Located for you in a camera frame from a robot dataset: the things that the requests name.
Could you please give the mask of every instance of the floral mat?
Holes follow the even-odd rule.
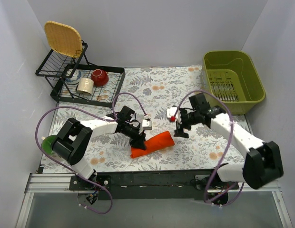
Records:
[[[170,131],[173,135],[175,124],[166,119],[166,110],[178,105],[186,93],[202,86],[199,77],[201,66],[126,68],[125,70],[126,76],[121,92],[130,92],[138,97],[153,120],[153,130],[146,131],[146,139],[164,131]],[[105,107],[65,102],[59,105],[78,107],[98,116],[111,113],[111,110]],[[121,95],[115,110],[119,111],[124,105],[136,111],[137,119],[142,119],[143,113],[133,97]],[[188,99],[182,107],[190,107]],[[93,119],[76,110],[59,109],[50,134],[57,134],[70,117],[77,120]],[[235,120],[249,131],[245,116],[235,116]],[[173,139],[175,141],[173,147],[132,159],[128,137],[120,133],[101,135],[90,140],[85,157],[98,172],[210,169],[217,165],[227,144],[227,140],[222,136],[201,124],[192,127],[189,139],[179,137]],[[57,155],[53,157],[67,164]],[[231,146],[224,162],[242,163],[243,157]],[[43,173],[68,172],[45,156],[42,158],[41,166],[44,167]]]

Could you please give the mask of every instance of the red object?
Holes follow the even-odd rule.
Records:
[[[108,75],[104,70],[94,70],[91,74],[91,80],[94,81],[94,86],[104,86],[108,82]]]
[[[137,148],[131,148],[132,154],[131,158],[137,158],[143,155],[147,155],[149,153],[162,150],[169,146],[174,146],[174,140],[172,139],[170,132],[163,132],[154,137],[150,138],[149,140],[145,141],[144,144],[146,145],[147,149],[141,150]]]

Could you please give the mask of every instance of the blue and white bowl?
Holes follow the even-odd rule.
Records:
[[[72,72],[72,69],[69,69],[66,75],[69,76],[71,72]],[[73,84],[79,83],[81,78],[82,78],[81,72],[79,70],[75,70],[73,76],[71,78],[66,78],[65,82],[67,84],[73,85]]]

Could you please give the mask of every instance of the red bowl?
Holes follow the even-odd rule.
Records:
[[[94,81],[94,86],[104,86],[108,82],[108,75],[104,70],[94,70],[91,74],[91,80]]]

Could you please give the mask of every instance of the black wire dish rack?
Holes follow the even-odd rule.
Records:
[[[63,101],[112,107],[114,97],[121,90],[125,78],[125,70],[120,67],[97,66],[90,63],[85,55],[88,48],[87,43],[82,41],[82,47],[83,50],[77,51],[74,57],[59,54],[53,49],[50,50],[35,74],[47,80],[52,87],[50,96],[57,102]],[[85,58],[86,64],[80,64],[83,57]],[[72,69],[72,71],[70,75],[67,76],[66,73],[70,69]],[[65,79],[71,78],[76,69],[81,72],[83,77],[88,78],[90,78],[94,70],[104,70],[108,75],[108,82],[102,87],[94,86],[91,95],[78,94],[76,92],[77,84],[70,85],[65,83]]]

